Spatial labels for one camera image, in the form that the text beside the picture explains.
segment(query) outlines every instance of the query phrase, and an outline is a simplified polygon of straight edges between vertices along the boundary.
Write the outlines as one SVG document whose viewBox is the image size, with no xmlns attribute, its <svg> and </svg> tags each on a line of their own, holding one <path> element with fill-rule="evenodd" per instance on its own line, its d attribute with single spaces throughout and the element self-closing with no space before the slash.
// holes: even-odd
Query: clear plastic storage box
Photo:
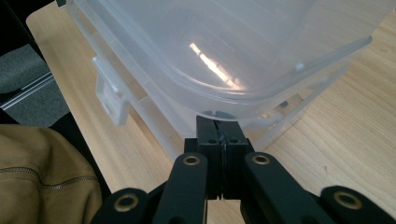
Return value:
<svg viewBox="0 0 396 224">
<path fill-rule="evenodd" d="M 68 0 L 97 95 L 182 153 L 197 115 L 239 121 L 257 149 L 344 74 L 394 0 Z"/>
</svg>

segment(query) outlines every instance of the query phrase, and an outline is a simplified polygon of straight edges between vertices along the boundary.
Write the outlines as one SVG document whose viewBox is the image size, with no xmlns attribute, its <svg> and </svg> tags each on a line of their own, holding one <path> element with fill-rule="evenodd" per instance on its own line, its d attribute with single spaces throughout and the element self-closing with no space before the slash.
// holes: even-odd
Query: light wood tabletop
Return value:
<svg viewBox="0 0 396 224">
<path fill-rule="evenodd" d="M 95 95 L 94 52 L 68 16 L 51 3 L 28 26 L 112 191 L 150 191 L 169 176 L 167 157 L 132 109 L 113 125 Z M 303 188 L 319 195 L 329 186 L 355 189 L 396 217 L 396 12 L 346 74 L 264 151 Z M 243 223 L 239 202 L 210 201 L 207 223 Z"/>
</svg>

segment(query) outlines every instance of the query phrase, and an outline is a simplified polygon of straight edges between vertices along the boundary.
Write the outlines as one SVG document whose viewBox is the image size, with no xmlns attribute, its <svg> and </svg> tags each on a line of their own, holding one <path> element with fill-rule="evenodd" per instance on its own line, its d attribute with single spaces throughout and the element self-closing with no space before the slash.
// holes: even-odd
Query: container lid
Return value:
<svg viewBox="0 0 396 224">
<path fill-rule="evenodd" d="M 312 68 L 358 49 L 395 5 L 393 0 L 88 3 L 155 85 L 178 102 L 189 104 L 183 92 L 190 91 L 244 105 L 277 96 L 318 71 Z"/>
</svg>

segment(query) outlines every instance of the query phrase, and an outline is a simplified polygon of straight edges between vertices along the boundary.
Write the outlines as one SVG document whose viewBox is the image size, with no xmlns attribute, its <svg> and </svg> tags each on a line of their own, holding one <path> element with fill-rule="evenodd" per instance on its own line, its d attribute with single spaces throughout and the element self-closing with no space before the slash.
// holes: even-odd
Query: brown fabric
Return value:
<svg viewBox="0 0 396 224">
<path fill-rule="evenodd" d="M 0 125 L 0 223 L 90 223 L 101 203 L 91 166 L 60 134 Z"/>
</svg>

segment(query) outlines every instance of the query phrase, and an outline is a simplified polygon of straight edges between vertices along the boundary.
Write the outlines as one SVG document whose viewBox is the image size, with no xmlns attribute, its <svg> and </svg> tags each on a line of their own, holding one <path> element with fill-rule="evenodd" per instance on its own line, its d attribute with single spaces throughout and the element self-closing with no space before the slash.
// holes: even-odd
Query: transparent bin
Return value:
<svg viewBox="0 0 396 224">
<path fill-rule="evenodd" d="M 197 115 L 238 120 L 263 149 L 344 74 L 395 6 L 392 0 L 67 2 L 97 53 L 97 94 L 106 112 L 122 124 L 133 106 L 172 158 L 184 138 L 195 137 Z"/>
</svg>

